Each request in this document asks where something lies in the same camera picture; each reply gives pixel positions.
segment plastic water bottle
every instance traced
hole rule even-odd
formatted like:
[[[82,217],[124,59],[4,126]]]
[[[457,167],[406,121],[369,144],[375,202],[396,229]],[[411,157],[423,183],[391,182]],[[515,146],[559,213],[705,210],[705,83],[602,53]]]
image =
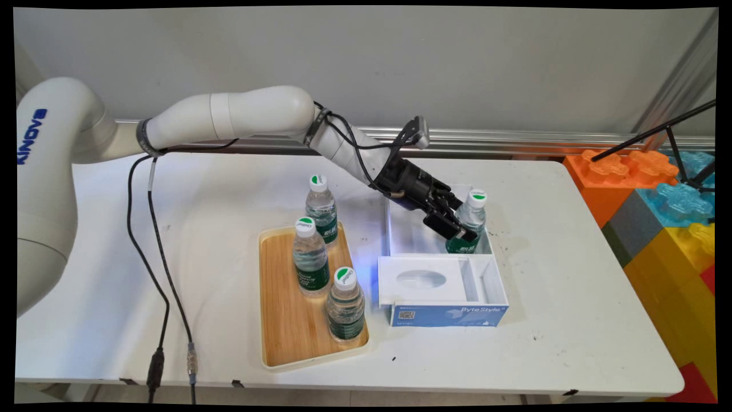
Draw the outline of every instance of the plastic water bottle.
[[[328,251],[325,242],[315,230],[312,218],[299,218],[295,222],[295,242],[292,245],[297,281],[302,294],[308,298],[322,295],[330,283]]]
[[[364,329],[364,292],[356,281],[356,271],[344,266],[333,275],[328,294],[328,329],[338,343],[349,343]]]
[[[338,237],[338,219],[335,198],[328,190],[328,180],[322,174],[310,177],[310,193],[305,201],[305,215],[315,219],[315,228],[326,245]]]
[[[447,253],[475,253],[475,247],[478,246],[483,229],[485,228],[485,192],[480,189],[473,189],[468,194],[463,204],[455,211],[455,217],[466,227],[474,230],[478,237],[472,242],[466,242],[463,239],[452,238],[445,243]]]

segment robotic arm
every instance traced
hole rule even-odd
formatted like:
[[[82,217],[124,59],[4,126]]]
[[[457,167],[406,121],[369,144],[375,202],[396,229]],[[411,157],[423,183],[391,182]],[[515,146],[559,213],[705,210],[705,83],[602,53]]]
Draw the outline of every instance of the robotic arm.
[[[278,86],[192,96],[135,127],[117,124],[94,92],[78,80],[52,78],[37,85],[16,111],[17,316],[51,291],[66,266],[77,227],[72,163],[143,152],[157,156],[161,149],[195,141],[285,134],[407,209],[425,211],[424,223],[443,237],[475,239],[477,234],[462,227],[452,212],[462,202],[449,186],[402,159],[399,147],[360,150],[362,166],[356,148],[321,121],[323,113],[306,91]],[[332,122],[347,130],[340,120]],[[357,129],[352,133],[361,147],[379,144]],[[429,143],[421,117],[410,121],[400,136],[414,138],[420,148]]]

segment yellow foam block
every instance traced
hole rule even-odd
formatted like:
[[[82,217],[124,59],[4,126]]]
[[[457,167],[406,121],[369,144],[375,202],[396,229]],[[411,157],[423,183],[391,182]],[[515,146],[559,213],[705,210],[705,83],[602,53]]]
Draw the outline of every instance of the yellow foam block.
[[[669,229],[675,228],[662,229],[632,260],[657,303],[701,273],[687,259]]]
[[[668,349],[671,358],[673,358],[673,362],[678,367],[690,364],[692,362],[691,355],[681,345],[681,339],[676,335],[676,330],[648,291],[648,285],[643,280],[640,270],[633,261],[626,265],[623,270],[628,276],[628,280],[630,280],[630,284],[632,284],[640,302],[643,304],[643,308],[651,318],[653,326],[658,331],[659,336],[661,336],[661,340],[666,345],[666,349]]]
[[[701,278],[693,279],[665,299],[660,310],[716,397],[717,343],[712,292]]]
[[[699,273],[714,264],[714,228],[692,223],[689,227],[669,227],[668,234]]]

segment white cardboard box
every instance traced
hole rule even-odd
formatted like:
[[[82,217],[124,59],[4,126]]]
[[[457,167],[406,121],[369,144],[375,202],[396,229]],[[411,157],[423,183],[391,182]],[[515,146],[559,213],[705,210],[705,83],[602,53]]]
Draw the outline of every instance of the white cardboard box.
[[[452,185],[465,199],[469,185]],[[448,254],[421,210],[386,203],[388,257],[378,259],[379,306],[392,326],[497,326],[509,303],[488,229],[475,254]]]

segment oval plastic window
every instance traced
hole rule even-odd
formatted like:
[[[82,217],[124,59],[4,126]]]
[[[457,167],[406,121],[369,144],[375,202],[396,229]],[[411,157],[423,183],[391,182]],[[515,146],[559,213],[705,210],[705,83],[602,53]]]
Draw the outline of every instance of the oval plastic window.
[[[434,289],[447,282],[447,278],[437,272],[425,270],[413,270],[400,273],[397,276],[397,283],[412,289]]]

